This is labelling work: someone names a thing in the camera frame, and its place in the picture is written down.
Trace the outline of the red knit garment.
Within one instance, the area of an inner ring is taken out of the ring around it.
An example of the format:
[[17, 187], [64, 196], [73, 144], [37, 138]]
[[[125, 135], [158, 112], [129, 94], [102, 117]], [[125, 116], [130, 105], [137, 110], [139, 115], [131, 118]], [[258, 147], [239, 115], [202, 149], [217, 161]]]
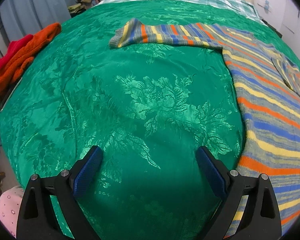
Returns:
[[5, 56], [0, 58], [0, 70], [8, 64], [8, 62], [14, 57], [14, 55], [21, 50], [24, 46], [26, 46], [31, 40], [33, 39], [32, 34], [28, 34], [24, 36], [23, 38], [17, 40], [17, 41], [12, 41], [7, 48], [7, 53]]

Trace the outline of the grey blue curtain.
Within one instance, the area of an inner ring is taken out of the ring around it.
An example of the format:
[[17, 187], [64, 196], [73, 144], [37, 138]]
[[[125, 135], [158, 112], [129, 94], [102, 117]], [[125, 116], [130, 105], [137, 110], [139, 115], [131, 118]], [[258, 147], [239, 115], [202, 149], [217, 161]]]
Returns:
[[0, 5], [0, 57], [11, 41], [35, 34], [48, 25], [71, 18], [75, 0], [3, 0]]

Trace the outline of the blue wall hook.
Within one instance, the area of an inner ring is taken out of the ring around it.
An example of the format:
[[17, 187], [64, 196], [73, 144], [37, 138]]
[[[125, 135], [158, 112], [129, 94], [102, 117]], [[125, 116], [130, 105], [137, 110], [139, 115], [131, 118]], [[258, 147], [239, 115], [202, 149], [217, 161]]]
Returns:
[[261, 7], [266, 14], [271, 12], [271, 6], [268, 0], [258, 0], [257, 5]]

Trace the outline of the green floral bedspread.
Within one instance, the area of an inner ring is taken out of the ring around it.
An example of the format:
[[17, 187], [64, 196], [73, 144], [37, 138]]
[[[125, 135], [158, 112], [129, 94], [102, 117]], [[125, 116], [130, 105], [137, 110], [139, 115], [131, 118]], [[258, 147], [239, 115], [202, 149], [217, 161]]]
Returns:
[[273, 30], [231, 10], [173, 0], [103, 3], [61, 23], [8, 89], [3, 149], [25, 186], [33, 173], [52, 176], [97, 145], [101, 170], [79, 204], [102, 239], [194, 239], [219, 204], [196, 149], [206, 146], [239, 172], [247, 130], [234, 81], [219, 49], [111, 47], [132, 19], [248, 31], [300, 71]]

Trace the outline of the orange knit garment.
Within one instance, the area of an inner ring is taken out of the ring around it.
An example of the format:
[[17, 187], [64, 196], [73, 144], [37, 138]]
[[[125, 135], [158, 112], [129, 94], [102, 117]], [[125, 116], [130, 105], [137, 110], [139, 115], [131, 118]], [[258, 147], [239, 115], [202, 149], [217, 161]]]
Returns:
[[33, 39], [0, 70], [0, 103], [11, 85], [21, 78], [35, 56], [61, 32], [61, 29], [61, 24], [56, 22], [34, 34]]

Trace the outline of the multicolour striped knit sweater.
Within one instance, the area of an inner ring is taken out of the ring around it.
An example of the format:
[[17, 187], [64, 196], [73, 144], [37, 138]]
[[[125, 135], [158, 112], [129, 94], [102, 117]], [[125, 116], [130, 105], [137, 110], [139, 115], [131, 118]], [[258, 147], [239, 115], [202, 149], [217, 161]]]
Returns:
[[269, 176], [287, 233], [300, 215], [300, 71], [271, 44], [248, 31], [218, 24], [145, 25], [132, 19], [110, 41], [202, 46], [221, 50], [246, 127], [238, 170]]

